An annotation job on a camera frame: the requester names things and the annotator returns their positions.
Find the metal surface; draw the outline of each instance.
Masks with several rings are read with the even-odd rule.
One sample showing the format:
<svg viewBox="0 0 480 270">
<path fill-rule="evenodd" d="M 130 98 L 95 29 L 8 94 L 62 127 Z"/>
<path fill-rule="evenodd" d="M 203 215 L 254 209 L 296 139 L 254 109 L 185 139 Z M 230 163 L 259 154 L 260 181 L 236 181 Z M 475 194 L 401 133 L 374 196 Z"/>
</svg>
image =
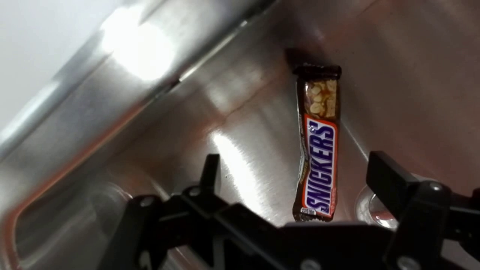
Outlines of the metal surface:
<svg viewBox="0 0 480 270">
<path fill-rule="evenodd" d="M 344 67 L 335 220 L 356 218 L 373 148 L 460 193 L 480 184 L 479 1 L 286 0 L 250 25 L 253 2 L 139 1 L 112 16 L 59 79 L 67 94 L 4 154 L 4 268 L 95 266 L 125 197 L 182 190 L 211 151 L 223 197 L 293 220 L 302 152 L 286 47 Z"/>
<path fill-rule="evenodd" d="M 398 259 L 398 265 L 401 270 L 421 270 L 422 268 L 416 259 L 409 257 L 409 256 L 401 256 Z"/>
</svg>

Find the black bracket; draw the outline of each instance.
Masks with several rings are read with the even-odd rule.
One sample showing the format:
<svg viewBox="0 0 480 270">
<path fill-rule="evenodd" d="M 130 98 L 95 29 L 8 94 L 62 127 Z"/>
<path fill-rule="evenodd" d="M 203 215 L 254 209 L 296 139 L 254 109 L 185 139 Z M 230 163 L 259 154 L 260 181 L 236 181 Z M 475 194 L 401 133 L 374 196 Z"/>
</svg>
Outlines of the black bracket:
<svg viewBox="0 0 480 270">
<path fill-rule="evenodd" d="M 277 227 L 215 194 L 220 161 L 209 154 L 200 184 L 166 202 L 155 194 L 130 200 L 100 268 L 160 268 L 169 248 L 185 244 L 212 268 L 235 270 L 460 268 L 440 256 L 446 236 L 479 254 L 479 194 L 418 181 L 383 152 L 371 154 L 368 184 L 398 217 L 397 232 L 346 223 Z"/>
</svg>

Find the snickers logo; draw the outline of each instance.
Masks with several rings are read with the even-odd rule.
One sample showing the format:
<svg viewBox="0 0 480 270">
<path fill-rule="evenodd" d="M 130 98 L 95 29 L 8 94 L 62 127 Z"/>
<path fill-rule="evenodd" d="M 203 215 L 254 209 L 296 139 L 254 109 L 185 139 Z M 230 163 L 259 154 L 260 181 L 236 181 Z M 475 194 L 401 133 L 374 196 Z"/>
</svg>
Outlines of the snickers logo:
<svg viewBox="0 0 480 270">
<path fill-rule="evenodd" d="M 334 215 L 337 191 L 337 124 L 307 116 L 310 169 L 305 205 L 323 215 Z"/>
</svg>

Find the candy bar wrapper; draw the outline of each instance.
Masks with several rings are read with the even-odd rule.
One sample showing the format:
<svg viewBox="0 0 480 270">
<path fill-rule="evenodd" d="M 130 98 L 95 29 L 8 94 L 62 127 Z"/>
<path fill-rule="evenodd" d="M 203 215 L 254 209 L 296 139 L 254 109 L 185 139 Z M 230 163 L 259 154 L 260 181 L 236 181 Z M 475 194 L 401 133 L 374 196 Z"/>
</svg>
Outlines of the candy bar wrapper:
<svg viewBox="0 0 480 270">
<path fill-rule="evenodd" d="M 332 220 L 340 154 L 340 65 L 304 64 L 298 74 L 304 167 L 293 206 L 296 220 Z"/>
</svg>

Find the snickers bar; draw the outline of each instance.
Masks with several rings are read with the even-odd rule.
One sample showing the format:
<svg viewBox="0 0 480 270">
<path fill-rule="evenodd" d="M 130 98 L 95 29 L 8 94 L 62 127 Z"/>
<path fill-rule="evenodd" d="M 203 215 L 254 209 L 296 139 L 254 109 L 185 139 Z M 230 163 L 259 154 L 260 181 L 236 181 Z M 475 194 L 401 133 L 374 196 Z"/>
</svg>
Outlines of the snickers bar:
<svg viewBox="0 0 480 270">
<path fill-rule="evenodd" d="M 340 152 L 340 65 L 296 68 L 304 167 L 293 206 L 296 220 L 332 220 Z"/>
</svg>

